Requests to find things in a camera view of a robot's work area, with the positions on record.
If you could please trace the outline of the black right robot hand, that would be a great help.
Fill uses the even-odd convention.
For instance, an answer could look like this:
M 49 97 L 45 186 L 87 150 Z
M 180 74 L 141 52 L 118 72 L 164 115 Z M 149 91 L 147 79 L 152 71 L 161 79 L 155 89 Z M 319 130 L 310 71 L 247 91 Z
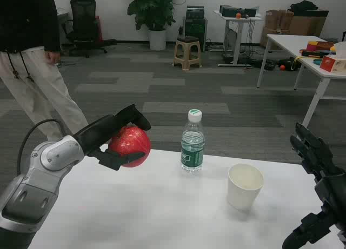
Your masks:
M 306 173 L 315 176 L 315 192 L 322 202 L 321 212 L 309 213 L 299 227 L 283 242 L 283 248 L 301 248 L 307 242 L 314 244 L 328 233 L 333 225 L 345 245 L 345 170 L 336 166 L 328 144 L 317 138 L 301 123 L 296 123 L 297 136 L 291 136 L 292 149 L 302 158 Z

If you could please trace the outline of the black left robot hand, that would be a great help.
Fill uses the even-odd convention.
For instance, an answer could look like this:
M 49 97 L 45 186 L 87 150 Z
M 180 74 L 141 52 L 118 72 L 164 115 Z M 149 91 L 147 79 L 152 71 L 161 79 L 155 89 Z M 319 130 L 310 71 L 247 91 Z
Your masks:
M 85 156 L 95 157 L 99 160 L 99 164 L 118 171 L 121 166 L 138 162 L 141 159 L 145 160 L 149 155 L 144 150 L 124 155 L 112 149 L 101 151 L 101 145 L 115 137 L 129 123 L 135 124 L 144 131 L 151 129 L 149 121 L 132 104 L 116 115 L 107 115 L 98 119 L 72 137 L 78 142 Z

